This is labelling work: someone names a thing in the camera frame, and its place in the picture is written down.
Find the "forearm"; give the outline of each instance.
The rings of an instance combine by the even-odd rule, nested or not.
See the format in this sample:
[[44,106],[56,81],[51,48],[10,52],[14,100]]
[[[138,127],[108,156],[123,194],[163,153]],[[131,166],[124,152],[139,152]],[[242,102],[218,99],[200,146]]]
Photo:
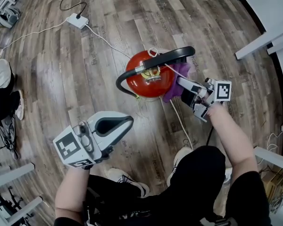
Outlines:
[[253,146],[247,135],[235,123],[225,108],[221,104],[213,105],[209,108],[208,115],[232,166],[235,167],[248,160],[254,167],[256,160]]
[[70,168],[56,195],[56,209],[80,213],[86,197],[90,170]]

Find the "white sneaker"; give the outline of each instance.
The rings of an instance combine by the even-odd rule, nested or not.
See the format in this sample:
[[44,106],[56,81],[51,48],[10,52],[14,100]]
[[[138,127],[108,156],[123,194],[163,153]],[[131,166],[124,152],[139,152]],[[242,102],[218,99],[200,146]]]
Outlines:
[[117,183],[130,183],[133,186],[138,187],[141,190],[141,198],[145,198],[149,195],[150,188],[144,183],[139,183],[134,181],[129,174],[124,172],[121,169],[111,168],[106,172],[108,179],[117,182]]
[[168,176],[168,179],[166,180],[166,184],[168,186],[171,185],[171,178],[174,175],[174,173],[176,172],[178,163],[181,161],[182,158],[184,158],[187,154],[190,154],[192,151],[193,150],[190,147],[183,147],[178,151],[178,153],[176,154],[176,156],[174,158],[173,171],[171,172],[171,174]]
[[19,118],[19,120],[23,120],[24,118],[24,99],[23,99],[23,93],[22,90],[18,90],[20,94],[20,104],[18,108],[16,109],[16,116]]

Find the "white power adapter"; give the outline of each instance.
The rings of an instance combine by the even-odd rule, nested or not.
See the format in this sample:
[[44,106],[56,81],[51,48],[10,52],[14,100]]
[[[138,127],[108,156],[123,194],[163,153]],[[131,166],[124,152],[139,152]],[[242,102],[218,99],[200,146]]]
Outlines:
[[89,23],[89,20],[83,16],[80,16],[80,18],[76,18],[77,14],[73,13],[68,19],[67,21],[76,26],[79,29],[83,29],[85,27],[85,25],[87,25]]

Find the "person's arm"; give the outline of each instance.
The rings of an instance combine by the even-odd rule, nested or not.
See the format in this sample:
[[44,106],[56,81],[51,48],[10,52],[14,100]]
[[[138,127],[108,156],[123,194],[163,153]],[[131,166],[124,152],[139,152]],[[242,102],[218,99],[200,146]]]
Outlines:
[[81,213],[90,170],[70,168],[60,185],[55,201],[56,218],[71,218],[83,224]]
[[232,164],[232,183],[246,172],[258,171],[254,148],[249,138],[226,109],[220,103],[215,103],[209,108],[208,116]]

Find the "black pants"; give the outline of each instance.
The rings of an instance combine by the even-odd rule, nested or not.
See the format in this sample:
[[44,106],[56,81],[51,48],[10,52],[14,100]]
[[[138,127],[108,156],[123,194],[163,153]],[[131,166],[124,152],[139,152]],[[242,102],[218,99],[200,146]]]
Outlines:
[[0,121],[8,115],[15,113],[20,103],[20,94],[18,91],[12,92],[14,87],[14,75],[11,73],[10,83],[6,88],[0,89]]
[[150,210],[151,223],[144,225],[198,225],[204,217],[216,220],[213,206],[224,178],[225,156],[216,147],[202,146],[180,161],[171,186],[160,195],[141,199],[140,190],[131,184],[92,175],[88,187],[105,202],[107,224],[130,225],[115,220],[128,212]]

